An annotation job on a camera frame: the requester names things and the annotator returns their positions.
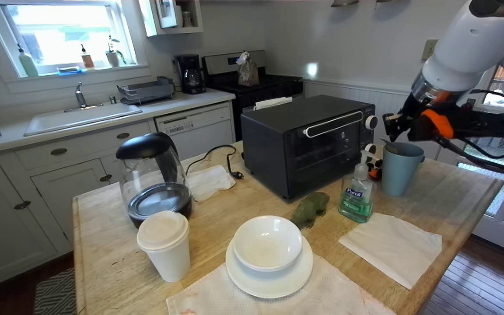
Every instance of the kettle base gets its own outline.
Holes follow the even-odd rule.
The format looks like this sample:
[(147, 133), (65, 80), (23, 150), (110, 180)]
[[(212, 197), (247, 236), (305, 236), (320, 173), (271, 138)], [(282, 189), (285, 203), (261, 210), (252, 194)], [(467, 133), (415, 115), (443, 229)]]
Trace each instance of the kettle base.
[(158, 183), (147, 187), (128, 203), (128, 215), (135, 227), (140, 227), (147, 217), (158, 211), (179, 211), (189, 218), (193, 211), (189, 189), (182, 183)]

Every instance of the napkin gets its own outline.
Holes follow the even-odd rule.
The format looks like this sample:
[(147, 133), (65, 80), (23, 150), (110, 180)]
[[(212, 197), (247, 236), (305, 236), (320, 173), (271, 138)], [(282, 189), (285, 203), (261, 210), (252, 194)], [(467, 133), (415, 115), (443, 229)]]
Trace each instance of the napkin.
[(382, 213), (341, 236), (340, 243), (408, 288), (443, 250), (441, 234)]
[(187, 175), (187, 189), (196, 201), (205, 201), (221, 189), (229, 189), (235, 185), (235, 178), (224, 166), (215, 164), (205, 169), (198, 169)]
[(257, 299), (233, 285), (226, 266), (217, 269), (166, 299), (170, 315), (273, 315), (273, 313), (355, 313), (389, 315), (394, 313), (355, 281), (322, 257), (315, 255), (313, 269), (306, 285), (296, 294), (282, 299)]

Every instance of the butcher block island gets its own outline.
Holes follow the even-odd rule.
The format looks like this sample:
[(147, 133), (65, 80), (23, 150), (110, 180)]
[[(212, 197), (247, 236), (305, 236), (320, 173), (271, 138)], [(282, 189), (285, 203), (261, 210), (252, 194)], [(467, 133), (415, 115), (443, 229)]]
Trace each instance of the butcher block island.
[[(194, 169), (224, 164), (215, 150)], [(243, 178), (228, 190), (193, 204), (189, 218), (191, 269), (180, 281), (168, 283), (137, 245), (119, 183), (74, 197), (75, 290), (79, 313), (168, 313), (166, 299), (224, 264), (228, 245), (245, 220), (257, 215), (291, 218), (299, 201), (285, 203), (250, 173), (242, 155), (231, 157)], [(347, 278), (396, 313), (417, 313), (432, 294), (452, 259), (501, 189), (501, 182), (445, 162), (427, 159), (403, 197), (392, 197), (376, 185), (375, 213), (394, 215), (443, 239), (443, 248), (413, 288), (389, 278), (378, 267), (348, 250), (338, 239), (357, 224), (340, 215), (341, 180), (320, 187), (329, 196), (327, 211), (305, 227), (315, 255), (338, 267)]]

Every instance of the gray mug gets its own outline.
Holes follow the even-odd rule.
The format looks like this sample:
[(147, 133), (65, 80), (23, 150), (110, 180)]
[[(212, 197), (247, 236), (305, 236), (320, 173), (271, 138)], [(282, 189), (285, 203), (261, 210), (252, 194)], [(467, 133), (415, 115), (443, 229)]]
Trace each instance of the gray mug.
[(390, 196), (403, 196), (424, 159), (425, 152), (418, 145), (403, 141), (387, 143), (382, 166), (383, 190)]

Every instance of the coffee maker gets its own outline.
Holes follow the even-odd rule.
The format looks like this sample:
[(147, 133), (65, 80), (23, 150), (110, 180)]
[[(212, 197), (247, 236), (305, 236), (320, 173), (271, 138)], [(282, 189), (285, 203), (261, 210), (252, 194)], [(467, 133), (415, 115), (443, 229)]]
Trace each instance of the coffee maker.
[(177, 64), (180, 75), (182, 92), (205, 92), (205, 78), (201, 75), (198, 54), (179, 54), (175, 56), (173, 63)]
[(138, 227), (158, 211), (191, 215), (191, 194), (172, 138), (147, 133), (130, 138), (117, 150), (123, 161), (123, 197), (131, 222)]

